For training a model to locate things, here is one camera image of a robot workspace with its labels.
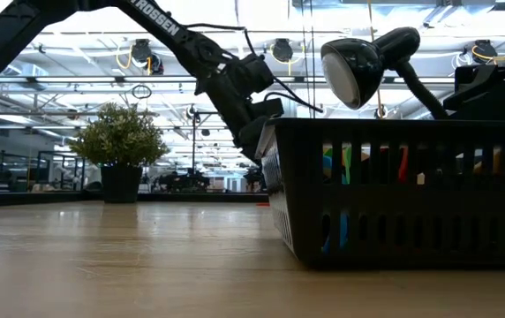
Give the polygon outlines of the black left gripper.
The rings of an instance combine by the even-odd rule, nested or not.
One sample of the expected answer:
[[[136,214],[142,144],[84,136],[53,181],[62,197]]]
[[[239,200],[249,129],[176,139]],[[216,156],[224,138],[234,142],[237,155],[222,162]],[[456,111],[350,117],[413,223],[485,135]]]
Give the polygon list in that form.
[[[283,114],[283,103],[279,98],[264,102],[251,102],[249,96],[240,95],[226,79],[209,79],[207,95],[229,128],[236,148],[241,154],[260,165],[256,151],[265,123]]]

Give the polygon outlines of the black desk lamp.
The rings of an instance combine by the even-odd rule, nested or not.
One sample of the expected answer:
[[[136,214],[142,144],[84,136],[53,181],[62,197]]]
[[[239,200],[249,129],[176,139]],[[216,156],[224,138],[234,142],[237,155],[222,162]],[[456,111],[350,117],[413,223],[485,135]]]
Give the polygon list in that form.
[[[411,56],[419,45],[420,34],[410,26],[395,28],[372,42],[356,38],[327,42],[320,49],[324,77],[345,106],[358,110],[378,91],[384,72],[394,71],[433,118],[445,119],[448,113],[441,102],[411,66]]]

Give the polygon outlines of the artificial potted plant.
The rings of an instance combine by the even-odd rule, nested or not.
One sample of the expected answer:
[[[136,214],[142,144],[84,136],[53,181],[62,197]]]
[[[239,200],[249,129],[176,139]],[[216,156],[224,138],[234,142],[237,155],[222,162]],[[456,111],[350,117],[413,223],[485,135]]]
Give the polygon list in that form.
[[[169,153],[152,112],[113,102],[100,108],[69,147],[100,167],[102,198],[118,204],[136,202],[143,168]]]

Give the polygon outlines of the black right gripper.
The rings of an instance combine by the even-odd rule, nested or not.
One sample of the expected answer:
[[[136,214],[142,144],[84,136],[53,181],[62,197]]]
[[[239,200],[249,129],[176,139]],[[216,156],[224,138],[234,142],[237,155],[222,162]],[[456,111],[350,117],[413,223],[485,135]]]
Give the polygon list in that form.
[[[455,92],[443,102],[451,119],[505,120],[505,67],[469,65],[456,69]]]

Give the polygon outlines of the blue rubber band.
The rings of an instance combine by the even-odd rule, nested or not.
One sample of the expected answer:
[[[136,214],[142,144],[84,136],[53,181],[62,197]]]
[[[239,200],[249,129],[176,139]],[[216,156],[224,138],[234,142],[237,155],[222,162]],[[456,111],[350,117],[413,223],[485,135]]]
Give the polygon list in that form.
[[[332,173],[332,155],[324,155],[323,156],[323,172],[324,172],[324,182],[328,183],[331,179]],[[343,185],[348,185],[350,183],[350,172],[345,165],[345,159],[342,158],[342,171],[341,171],[341,179]],[[322,246],[320,250],[324,254],[328,254],[330,251],[330,214],[325,213],[321,219],[321,243]],[[341,248],[345,247],[346,243],[349,240],[349,231],[348,231],[348,223],[350,221],[350,217],[346,213],[342,213],[340,216],[340,240],[339,246]]]

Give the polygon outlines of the black slotted plastic bin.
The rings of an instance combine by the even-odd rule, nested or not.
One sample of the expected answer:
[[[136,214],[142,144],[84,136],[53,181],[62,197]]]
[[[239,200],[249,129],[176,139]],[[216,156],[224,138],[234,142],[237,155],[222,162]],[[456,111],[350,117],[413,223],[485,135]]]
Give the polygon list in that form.
[[[409,149],[406,183],[398,181],[401,147]],[[278,118],[266,123],[257,155],[276,227],[308,267],[505,269],[504,121]],[[332,155],[328,183],[324,155]],[[325,213],[328,254],[320,250]],[[350,217],[343,248],[342,213]]]

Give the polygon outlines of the black background station frame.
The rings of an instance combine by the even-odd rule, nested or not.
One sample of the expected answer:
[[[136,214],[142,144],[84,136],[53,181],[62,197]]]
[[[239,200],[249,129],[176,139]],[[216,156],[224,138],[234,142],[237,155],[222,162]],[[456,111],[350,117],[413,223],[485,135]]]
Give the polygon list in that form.
[[[234,185],[228,177],[231,163],[223,160],[236,159],[238,153],[232,140],[228,139],[229,128],[222,125],[221,115],[216,111],[191,107],[191,116],[192,165],[188,176],[205,193],[231,193]]]

